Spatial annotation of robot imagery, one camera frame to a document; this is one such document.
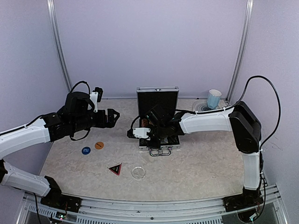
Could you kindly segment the green chip group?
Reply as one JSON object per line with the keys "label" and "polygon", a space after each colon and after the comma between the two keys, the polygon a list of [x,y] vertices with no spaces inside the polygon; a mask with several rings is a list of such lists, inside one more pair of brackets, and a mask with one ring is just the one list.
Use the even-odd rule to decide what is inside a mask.
{"label": "green chip group", "polygon": [[169,137],[169,140],[170,140],[171,144],[177,144],[178,143],[176,136]]}

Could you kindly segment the aluminium poker case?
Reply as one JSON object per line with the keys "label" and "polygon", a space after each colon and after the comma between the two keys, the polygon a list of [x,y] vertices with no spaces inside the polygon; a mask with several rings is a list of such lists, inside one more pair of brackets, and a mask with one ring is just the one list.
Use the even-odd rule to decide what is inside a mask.
{"label": "aluminium poker case", "polygon": [[138,87],[136,93],[138,126],[131,127],[133,137],[139,140],[139,150],[158,157],[180,149],[179,137],[167,127],[176,112],[178,87]]}

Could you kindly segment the black triangular dealer button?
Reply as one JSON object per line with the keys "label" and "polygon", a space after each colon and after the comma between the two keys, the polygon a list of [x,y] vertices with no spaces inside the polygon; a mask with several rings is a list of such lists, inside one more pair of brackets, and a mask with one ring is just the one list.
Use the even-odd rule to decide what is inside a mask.
{"label": "black triangular dealer button", "polygon": [[116,164],[114,166],[108,167],[108,169],[116,174],[117,176],[120,175],[122,163]]}

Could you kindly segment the clear round plastic lid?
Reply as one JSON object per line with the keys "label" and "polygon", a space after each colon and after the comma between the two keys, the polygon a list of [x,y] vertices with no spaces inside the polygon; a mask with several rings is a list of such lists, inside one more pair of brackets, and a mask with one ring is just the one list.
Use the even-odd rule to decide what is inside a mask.
{"label": "clear round plastic lid", "polygon": [[136,180],[141,180],[145,177],[146,171],[143,167],[134,167],[131,170],[131,175]]}

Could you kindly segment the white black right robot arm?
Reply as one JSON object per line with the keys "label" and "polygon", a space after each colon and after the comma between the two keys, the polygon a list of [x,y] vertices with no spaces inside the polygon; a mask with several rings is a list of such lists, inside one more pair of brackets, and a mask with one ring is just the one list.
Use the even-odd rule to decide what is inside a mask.
{"label": "white black right robot arm", "polygon": [[236,148],[242,155],[244,182],[242,193],[224,198],[226,211],[265,205],[265,184],[262,179],[263,156],[261,147],[261,123],[244,102],[232,107],[207,112],[177,110],[169,115],[157,105],[145,118],[148,126],[141,137],[151,148],[159,148],[162,139],[199,132],[231,132]]}

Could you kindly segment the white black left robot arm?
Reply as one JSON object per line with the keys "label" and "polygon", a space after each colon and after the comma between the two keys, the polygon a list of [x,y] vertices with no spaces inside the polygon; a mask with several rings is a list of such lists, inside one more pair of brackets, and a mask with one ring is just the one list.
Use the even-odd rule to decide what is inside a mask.
{"label": "white black left robot arm", "polygon": [[23,126],[0,134],[0,183],[41,197],[41,204],[77,212],[79,198],[66,196],[57,182],[49,176],[38,176],[20,170],[4,157],[22,149],[54,142],[66,136],[74,139],[79,131],[90,132],[91,128],[113,128],[120,117],[114,109],[100,110],[97,104],[101,100],[100,89],[91,93],[70,92],[65,105],[57,112],[40,115]]}

